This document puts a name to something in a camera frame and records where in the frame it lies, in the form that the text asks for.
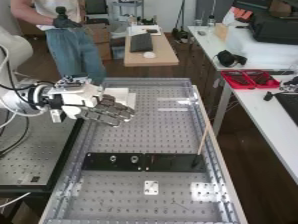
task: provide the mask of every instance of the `metal table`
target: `metal table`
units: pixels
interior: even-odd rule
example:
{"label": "metal table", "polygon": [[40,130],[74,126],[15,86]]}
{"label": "metal table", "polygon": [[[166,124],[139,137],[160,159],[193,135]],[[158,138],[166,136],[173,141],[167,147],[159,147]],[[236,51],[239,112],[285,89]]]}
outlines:
{"label": "metal table", "polygon": [[[204,172],[83,170],[91,152],[196,154],[209,123],[189,79],[108,79],[138,93],[136,117],[119,128],[86,122],[40,224],[248,223],[209,131]],[[146,195],[148,180],[159,195]]]}
{"label": "metal table", "polygon": [[[0,194],[51,192],[72,149],[80,121],[67,119],[54,124],[50,114],[30,118],[30,130],[18,147],[0,159]],[[2,149],[24,133],[26,118],[18,116],[0,138]]]}

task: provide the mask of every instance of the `black device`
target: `black device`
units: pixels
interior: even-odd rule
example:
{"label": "black device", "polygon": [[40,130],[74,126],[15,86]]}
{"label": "black device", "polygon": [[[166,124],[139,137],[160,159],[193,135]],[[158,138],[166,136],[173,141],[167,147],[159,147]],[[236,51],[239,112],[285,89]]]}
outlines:
{"label": "black device", "polygon": [[148,32],[148,33],[159,33],[159,31],[155,30],[155,29],[148,29],[147,32]]}
{"label": "black device", "polygon": [[87,0],[87,14],[108,14],[107,0]]}
{"label": "black device", "polygon": [[298,125],[298,93],[279,93],[276,94],[276,97],[293,121]]}
{"label": "black device", "polygon": [[150,33],[132,36],[131,52],[154,51],[152,35]]}
{"label": "black device", "polygon": [[281,19],[269,12],[255,13],[249,28],[260,42],[298,44],[298,20]]}
{"label": "black device", "polygon": [[235,6],[253,12],[260,12],[271,8],[272,1],[273,0],[236,0]]}
{"label": "black device", "polygon": [[219,58],[219,61],[221,62],[221,64],[225,66],[225,67],[233,67],[236,66],[239,63],[241,65],[245,65],[247,64],[247,61],[248,61],[248,58],[240,56],[240,55],[236,55],[236,54],[232,54],[229,51],[221,51],[217,55],[217,58]]}

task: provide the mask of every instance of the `keyboard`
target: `keyboard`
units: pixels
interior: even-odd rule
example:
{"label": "keyboard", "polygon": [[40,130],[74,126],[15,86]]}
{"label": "keyboard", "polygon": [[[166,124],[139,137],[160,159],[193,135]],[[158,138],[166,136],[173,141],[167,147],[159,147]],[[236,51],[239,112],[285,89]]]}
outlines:
{"label": "keyboard", "polygon": [[276,97],[298,126],[298,94],[297,93],[279,93],[276,94]]}
{"label": "keyboard", "polygon": [[150,33],[132,36],[131,52],[154,51],[152,35]]}

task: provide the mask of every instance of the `computer monitor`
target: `computer monitor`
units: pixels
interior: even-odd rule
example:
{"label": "computer monitor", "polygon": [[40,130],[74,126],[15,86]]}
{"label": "computer monitor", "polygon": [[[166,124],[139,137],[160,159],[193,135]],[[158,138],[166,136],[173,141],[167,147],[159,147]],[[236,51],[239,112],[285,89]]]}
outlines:
{"label": "computer monitor", "polygon": [[236,0],[235,6],[237,8],[259,12],[268,11],[272,6],[273,0]]}
{"label": "computer monitor", "polygon": [[107,0],[87,0],[87,14],[108,14]]}

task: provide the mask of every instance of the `small metal plate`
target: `small metal plate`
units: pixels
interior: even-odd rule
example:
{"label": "small metal plate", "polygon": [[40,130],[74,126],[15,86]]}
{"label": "small metal plate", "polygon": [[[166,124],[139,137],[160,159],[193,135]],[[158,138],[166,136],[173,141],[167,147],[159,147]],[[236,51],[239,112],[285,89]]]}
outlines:
{"label": "small metal plate", "polygon": [[143,164],[144,154],[142,153],[87,153],[83,170],[142,171]]}
{"label": "small metal plate", "polygon": [[146,195],[159,195],[159,181],[147,180],[144,183],[144,194]]}
{"label": "small metal plate", "polygon": [[150,172],[207,172],[203,155],[146,154]]}

